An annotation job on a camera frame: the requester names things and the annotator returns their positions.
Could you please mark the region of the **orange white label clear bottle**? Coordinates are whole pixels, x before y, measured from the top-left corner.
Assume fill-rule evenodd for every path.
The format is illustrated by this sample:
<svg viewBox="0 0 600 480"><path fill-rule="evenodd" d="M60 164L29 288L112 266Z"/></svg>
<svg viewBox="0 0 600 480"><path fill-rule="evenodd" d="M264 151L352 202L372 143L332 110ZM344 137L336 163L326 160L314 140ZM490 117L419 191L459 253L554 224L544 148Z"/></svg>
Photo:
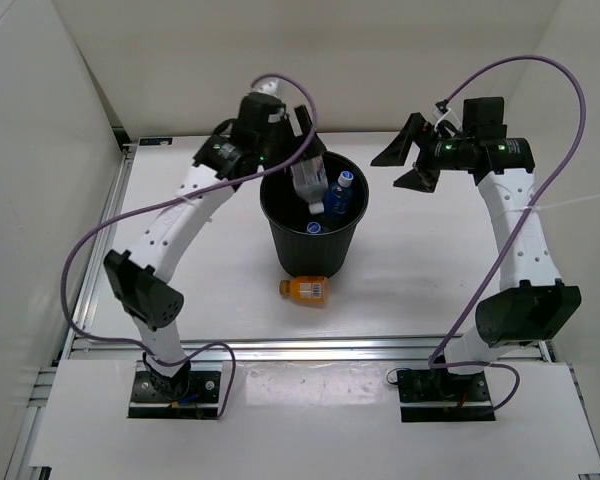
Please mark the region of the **orange white label clear bottle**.
<svg viewBox="0 0 600 480"><path fill-rule="evenodd" d="M323 198L329 186L323 157L318 155L293 164L291 176L294 191L307 204L309 212L322 214Z"/></svg>

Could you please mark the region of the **blue label plastic bottle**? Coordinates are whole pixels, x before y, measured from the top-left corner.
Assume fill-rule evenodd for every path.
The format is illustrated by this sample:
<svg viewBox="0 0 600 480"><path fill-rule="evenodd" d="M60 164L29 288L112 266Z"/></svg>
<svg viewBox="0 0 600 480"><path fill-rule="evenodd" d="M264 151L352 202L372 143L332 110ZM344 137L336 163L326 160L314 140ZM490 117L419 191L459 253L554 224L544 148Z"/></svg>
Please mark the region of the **blue label plastic bottle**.
<svg viewBox="0 0 600 480"><path fill-rule="evenodd" d="M354 174L344 170L329 185L323 198L324 213L328 218L341 218L347 212L353 197L353 180Z"/></svg>

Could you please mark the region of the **orange juice bottle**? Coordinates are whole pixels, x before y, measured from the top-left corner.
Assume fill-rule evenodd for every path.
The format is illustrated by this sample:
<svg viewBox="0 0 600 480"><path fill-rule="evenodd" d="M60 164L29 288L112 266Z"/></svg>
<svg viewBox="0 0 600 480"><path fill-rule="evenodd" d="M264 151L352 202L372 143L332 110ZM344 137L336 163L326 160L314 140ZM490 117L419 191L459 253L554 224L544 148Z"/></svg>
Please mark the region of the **orange juice bottle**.
<svg viewBox="0 0 600 480"><path fill-rule="evenodd" d="M327 301L327 286L327 278L324 276L299 276L281 280L279 294L300 305L323 306Z"/></svg>

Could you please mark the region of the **clear unlabelled plastic bottle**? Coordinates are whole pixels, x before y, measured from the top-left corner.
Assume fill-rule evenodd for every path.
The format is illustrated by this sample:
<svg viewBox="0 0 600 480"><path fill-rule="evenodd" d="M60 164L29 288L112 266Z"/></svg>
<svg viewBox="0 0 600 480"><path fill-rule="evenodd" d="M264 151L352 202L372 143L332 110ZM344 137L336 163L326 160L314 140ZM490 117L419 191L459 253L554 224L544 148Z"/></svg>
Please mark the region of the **clear unlabelled plastic bottle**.
<svg viewBox="0 0 600 480"><path fill-rule="evenodd" d="M326 221L310 221L306 226L306 233L309 235L322 235L331 232L331 228Z"/></svg>

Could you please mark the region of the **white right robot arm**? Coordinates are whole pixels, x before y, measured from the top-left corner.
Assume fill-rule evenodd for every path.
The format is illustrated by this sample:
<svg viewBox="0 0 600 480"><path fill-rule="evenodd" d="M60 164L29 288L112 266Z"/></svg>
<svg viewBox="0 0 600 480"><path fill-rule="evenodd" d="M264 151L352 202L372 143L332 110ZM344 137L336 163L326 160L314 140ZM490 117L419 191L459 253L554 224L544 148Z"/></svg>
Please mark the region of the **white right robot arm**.
<svg viewBox="0 0 600 480"><path fill-rule="evenodd" d="M565 284L549 252L539 214L535 162L524 138L510 138L500 114L463 131L438 132L420 113L408 117L374 167L402 166L418 149L412 168L397 188L435 191L443 171L469 173L487 207L498 256L460 317L475 315L461 337L449 332L429 359L429 387L450 400L502 355L552 339L581 304L580 289Z"/></svg>

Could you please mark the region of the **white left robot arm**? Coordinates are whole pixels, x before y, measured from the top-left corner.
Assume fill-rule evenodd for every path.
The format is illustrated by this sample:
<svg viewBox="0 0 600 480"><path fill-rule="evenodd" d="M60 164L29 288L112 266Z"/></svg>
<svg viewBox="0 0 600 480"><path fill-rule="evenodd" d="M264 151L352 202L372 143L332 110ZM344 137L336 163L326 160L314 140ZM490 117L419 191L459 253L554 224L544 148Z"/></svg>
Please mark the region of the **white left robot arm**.
<svg viewBox="0 0 600 480"><path fill-rule="evenodd" d="M134 244L106 254L114 297L147 349L143 363L151 385L167 400L177 401L190 389L190 362L176 325L184 297L170 285L182 256L247 177L283 166L289 157L317 163L325 150L306 106L288 114L278 98L251 93L237 117L221 123L196 152L175 202L160 208Z"/></svg>

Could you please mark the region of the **black plastic waste bin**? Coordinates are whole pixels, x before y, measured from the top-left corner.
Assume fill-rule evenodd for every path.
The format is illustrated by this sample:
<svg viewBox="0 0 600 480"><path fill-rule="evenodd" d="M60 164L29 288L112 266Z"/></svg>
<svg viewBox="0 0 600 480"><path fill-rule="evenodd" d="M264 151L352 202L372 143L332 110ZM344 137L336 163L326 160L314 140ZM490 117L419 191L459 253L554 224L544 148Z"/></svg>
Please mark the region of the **black plastic waste bin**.
<svg viewBox="0 0 600 480"><path fill-rule="evenodd" d="M331 228L327 234L306 233L310 221L323 220L311 215L307 204L296 195L289 173L279 171L261 182L260 204L269 221L276 254L282 268L292 277L335 275L345 261L355 229L367 210L369 186L358 165L330 151L324 154L324 164L330 182L336 181L344 170L354 174L349 208L339 222L327 222Z"/></svg>

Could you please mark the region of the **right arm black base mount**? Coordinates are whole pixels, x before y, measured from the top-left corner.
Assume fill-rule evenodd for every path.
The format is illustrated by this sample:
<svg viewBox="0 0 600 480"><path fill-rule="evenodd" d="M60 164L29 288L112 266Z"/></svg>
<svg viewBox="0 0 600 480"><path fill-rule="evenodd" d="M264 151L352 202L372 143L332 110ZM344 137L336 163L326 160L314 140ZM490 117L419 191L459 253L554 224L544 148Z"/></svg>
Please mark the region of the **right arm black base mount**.
<svg viewBox="0 0 600 480"><path fill-rule="evenodd" d="M402 423L462 423L495 420L484 373L396 368L387 374L398 388Z"/></svg>

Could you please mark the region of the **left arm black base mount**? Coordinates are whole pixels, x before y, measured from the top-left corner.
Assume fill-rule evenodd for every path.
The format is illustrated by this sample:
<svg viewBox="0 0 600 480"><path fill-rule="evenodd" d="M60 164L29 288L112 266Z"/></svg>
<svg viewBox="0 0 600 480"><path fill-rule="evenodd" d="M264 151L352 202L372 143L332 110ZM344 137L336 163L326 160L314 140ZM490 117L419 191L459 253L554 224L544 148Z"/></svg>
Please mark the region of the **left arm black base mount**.
<svg viewBox="0 0 600 480"><path fill-rule="evenodd" d="M220 400L222 364L187 362L173 377L161 375L146 359L135 366L127 417L154 420L217 420L224 412Z"/></svg>

